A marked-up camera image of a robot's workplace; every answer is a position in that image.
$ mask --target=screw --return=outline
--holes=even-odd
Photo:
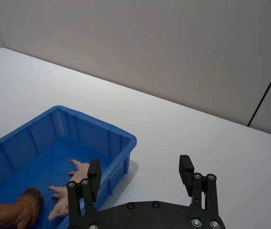
[[[73,187],[74,186],[74,183],[73,182],[70,182],[69,184],[68,184],[68,187]]]
[[[212,175],[212,174],[208,175],[208,178],[209,178],[210,180],[215,180],[215,176]]]
[[[157,202],[157,201],[153,202],[153,207],[154,207],[154,208],[158,208],[158,207],[160,207],[159,202]]]
[[[193,224],[193,226],[195,226],[196,228],[199,228],[199,227],[202,226],[201,221],[200,221],[199,219],[197,219],[197,218],[193,218],[193,219],[192,219],[192,224]]]
[[[212,221],[210,222],[210,225],[211,225],[211,227],[212,227],[213,229],[220,229],[220,224],[219,224],[217,221],[215,221],[215,220],[212,220]]]
[[[135,204],[134,204],[134,203],[129,203],[129,204],[127,204],[127,208],[128,208],[129,210],[132,210],[132,209],[135,208]]]
[[[201,178],[201,175],[198,174],[198,173],[196,173],[196,174],[194,175],[194,177],[197,178],[197,179],[199,179],[199,178]]]
[[[82,181],[82,184],[83,184],[83,185],[86,185],[86,184],[88,184],[88,182],[89,182],[89,181],[86,179],[86,180],[83,180],[83,181]]]
[[[98,226],[96,224],[91,224],[88,229],[98,229]]]

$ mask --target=white tabletop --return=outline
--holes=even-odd
[[[271,228],[271,135],[8,49],[0,49],[0,137],[54,105],[137,137],[129,174],[104,208],[130,201],[189,205],[180,154],[217,176],[228,229]]]

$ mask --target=black robotic claw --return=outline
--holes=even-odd
[[[179,173],[191,206],[159,201],[134,202],[97,212],[94,209],[102,172],[99,160],[91,161],[88,178],[80,183],[69,182],[69,229],[225,229],[218,215],[216,176],[194,173],[187,155],[181,155]],[[201,207],[201,193],[205,194],[205,208]],[[83,198],[85,214],[81,216],[79,199]]]

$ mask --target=blue plastic bin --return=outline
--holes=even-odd
[[[136,137],[120,128],[63,106],[53,107],[0,139],[0,203],[12,203],[26,188],[37,187],[44,205],[32,228],[66,229],[68,216],[47,220],[57,203],[48,187],[65,186],[70,180],[68,172],[75,166],[69,159],[100,160],[103,175],[95,203],[99,209],[127,174],[135,146]]]

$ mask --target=brown toy lion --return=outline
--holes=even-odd
[[[0,227],[17,225],[17,229],[26,229],[33,225],[43,205],[41,192],[30,187],[13,204],[0,204]]]

